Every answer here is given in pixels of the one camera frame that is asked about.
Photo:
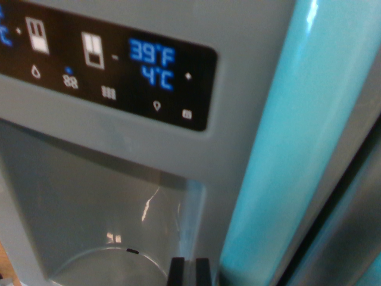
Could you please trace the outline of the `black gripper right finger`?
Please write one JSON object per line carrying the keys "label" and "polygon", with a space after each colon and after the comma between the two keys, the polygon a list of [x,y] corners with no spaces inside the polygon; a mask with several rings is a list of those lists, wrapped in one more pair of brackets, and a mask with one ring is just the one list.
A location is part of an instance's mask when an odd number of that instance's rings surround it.
{"label": "black gripper right finger", "polygon": [[192,285],[212,286],[210,261],[208,258],[197,258],[195,260],[195,274]]}

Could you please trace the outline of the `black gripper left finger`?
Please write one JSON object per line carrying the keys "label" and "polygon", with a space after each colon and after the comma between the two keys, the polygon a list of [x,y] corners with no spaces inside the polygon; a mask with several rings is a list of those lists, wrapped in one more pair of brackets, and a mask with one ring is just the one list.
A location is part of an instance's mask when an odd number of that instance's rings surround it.
{"label": "black gripper left finger", "polygon": [[173,257],[167,277],[167,286],[187,286],[190,283],[190,261],[184,257]]}

